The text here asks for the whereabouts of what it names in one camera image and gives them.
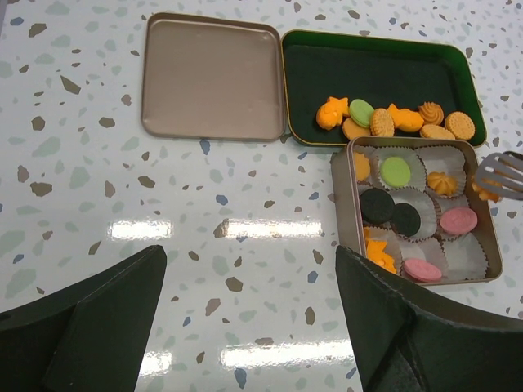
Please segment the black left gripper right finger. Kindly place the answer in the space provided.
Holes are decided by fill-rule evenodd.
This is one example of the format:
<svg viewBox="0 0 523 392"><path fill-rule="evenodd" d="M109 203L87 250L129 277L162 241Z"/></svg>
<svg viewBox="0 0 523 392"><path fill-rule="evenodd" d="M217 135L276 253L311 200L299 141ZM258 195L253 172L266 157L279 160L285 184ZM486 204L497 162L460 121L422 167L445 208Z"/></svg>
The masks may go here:
<svg viewBox="0 0 523 392"><path fill-rule="evenodd" d="M365 391L520 391L522 322L435 294L347 247L336 276Z"/></svg>

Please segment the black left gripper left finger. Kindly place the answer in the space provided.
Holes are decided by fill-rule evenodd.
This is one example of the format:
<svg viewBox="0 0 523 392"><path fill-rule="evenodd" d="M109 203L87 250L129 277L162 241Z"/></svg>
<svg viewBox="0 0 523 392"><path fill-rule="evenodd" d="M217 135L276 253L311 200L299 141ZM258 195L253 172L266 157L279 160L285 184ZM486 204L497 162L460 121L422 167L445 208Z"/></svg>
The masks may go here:
<svg viewBox="0 0 523 392"><path fill-rule="evenodd" d="M149 246L1 314L3 391L133 391L167 256Z"/></svg>

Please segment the pink sandwich cookie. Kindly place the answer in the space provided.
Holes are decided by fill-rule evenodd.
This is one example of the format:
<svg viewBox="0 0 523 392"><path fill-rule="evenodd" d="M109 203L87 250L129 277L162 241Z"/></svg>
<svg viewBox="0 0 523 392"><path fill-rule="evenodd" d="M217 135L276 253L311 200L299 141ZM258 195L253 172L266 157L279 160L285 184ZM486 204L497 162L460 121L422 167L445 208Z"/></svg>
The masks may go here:
<svg viewBox="0 0 523 392"><path fill-rule="evenodd" d="M442 214L440 227L451 235L463 235L477 226L477 214L469 207L454 207Z"/></svg>
<svg viewBox="0 0 523 392"><path fill-rule="evenodd" d="M419 282L433 283L442 278L442 272L433 264L418 258L409 258L404 263L404 271Z"/></svg>

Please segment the black sandwich cookie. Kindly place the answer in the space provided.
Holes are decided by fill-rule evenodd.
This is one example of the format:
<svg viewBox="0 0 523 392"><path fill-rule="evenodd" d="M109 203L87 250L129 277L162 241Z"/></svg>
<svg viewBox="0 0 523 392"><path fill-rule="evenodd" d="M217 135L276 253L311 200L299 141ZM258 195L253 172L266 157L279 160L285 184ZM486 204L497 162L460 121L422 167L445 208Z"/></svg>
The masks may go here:
<svg viewBox="0 0 523 392"><path fill-rule="evenodd" d="M382 189L367 189L360 195L360 210L365 221L372 225L387 223L393 216L395 202Z"/></svg>
<svg viewBox="0 0 523 392"><path fill-rule="evenodd" d="M397 234L414 236L421 228L418 210L409 203L397 203L393 209L391 227Z"/></svg>

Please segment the gold cookie tin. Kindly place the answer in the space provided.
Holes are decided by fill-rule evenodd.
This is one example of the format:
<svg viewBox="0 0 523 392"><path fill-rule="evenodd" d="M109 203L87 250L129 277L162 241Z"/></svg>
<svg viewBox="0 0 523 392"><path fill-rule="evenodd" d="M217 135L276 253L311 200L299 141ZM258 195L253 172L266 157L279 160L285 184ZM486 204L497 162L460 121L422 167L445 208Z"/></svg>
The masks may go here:
<svg viewBox="0 0 523 392"><path fill-rule="evenodd" d="M477 210L480 218L479 229L475 232L477 239L485 251L488 259L487 275L482 280L463 281L457 283L427 284L422 285L446 285L460 283L488 282L496 279L503 270L503 263L498 247L494 223L487 202L479 199L472 188L472 175L477 169L478 163L474 149L464 141L459 140L434 140L423 138L392 138L361 136L349 143L341 152L334 155L332 160L333 189L336 203L337 227L340 244L353 249L363 257L367 257L364 250L363 225L358 203L358 192L355 180L355 168L353 165L353 149L356 146L371 147L429 147L450 145L460 149L466 158L467 191L466 195L473 209Z"/></svg>

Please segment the orange swirl star cookie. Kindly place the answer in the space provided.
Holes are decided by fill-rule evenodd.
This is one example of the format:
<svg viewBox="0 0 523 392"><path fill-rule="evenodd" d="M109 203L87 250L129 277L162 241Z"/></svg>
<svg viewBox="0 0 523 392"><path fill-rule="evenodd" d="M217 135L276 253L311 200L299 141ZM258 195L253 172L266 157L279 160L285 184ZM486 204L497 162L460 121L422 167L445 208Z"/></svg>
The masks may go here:
<svg viewBox="0 0 523 392"><path fill-rule="evenodd" d="M502 199L499 195L492 193L487 189L481 188L475 182L472 183L472 188L477 193L479 199L482 201L492 201L494 203L498 203Z"/></svg>

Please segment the green macaron cookie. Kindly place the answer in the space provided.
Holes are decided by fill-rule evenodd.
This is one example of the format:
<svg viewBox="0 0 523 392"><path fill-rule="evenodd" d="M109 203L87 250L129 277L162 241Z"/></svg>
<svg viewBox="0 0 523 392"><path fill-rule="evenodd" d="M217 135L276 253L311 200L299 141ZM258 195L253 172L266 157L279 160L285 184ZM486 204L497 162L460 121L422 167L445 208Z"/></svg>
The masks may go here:
<svg viewBox="0 0 523 392"><path fill-rule="evenodd" d="M379 173L384 184L391 188L404 187L411 179L409 164L396 156L386 158L379 168Z"/></svg>

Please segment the orange round flower cookie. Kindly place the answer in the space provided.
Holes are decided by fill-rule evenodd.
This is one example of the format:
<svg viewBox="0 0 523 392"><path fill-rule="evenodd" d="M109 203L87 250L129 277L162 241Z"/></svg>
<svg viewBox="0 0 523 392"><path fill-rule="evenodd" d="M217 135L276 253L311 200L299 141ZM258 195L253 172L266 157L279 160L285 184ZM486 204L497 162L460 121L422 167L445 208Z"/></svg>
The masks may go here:
<svg viewBox="0 0 523 392"><path fill-rule="evenodd" d="M362 153L353 153L355 176L358 181L366 181L370 176L371 165L369 159Z"/></svg>

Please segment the metal tongs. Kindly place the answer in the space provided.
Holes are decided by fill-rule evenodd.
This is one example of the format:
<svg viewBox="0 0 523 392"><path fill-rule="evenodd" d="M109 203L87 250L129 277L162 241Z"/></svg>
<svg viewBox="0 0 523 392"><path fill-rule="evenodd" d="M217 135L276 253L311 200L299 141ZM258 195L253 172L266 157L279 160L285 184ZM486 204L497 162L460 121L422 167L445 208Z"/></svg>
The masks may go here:
<svg viewBox="0 0 523 392"><path fill-rule="evenodd" d="M475 183L501 198L522 200L522 154L506 151L486 156L475 173Z"/></svg>

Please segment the gold tin lid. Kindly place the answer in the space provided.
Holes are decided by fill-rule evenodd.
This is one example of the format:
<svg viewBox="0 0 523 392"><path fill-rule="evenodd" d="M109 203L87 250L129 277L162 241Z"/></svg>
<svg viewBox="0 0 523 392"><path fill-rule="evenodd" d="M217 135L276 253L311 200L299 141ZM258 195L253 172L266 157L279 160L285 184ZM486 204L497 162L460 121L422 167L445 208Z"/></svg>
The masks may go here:
<svg viewBox="0 0 523 392"><path fill-rule="evenodd" d="M278 139L286 128L278 31L239 20L152 15L141 123L164 138Z"/></svg>

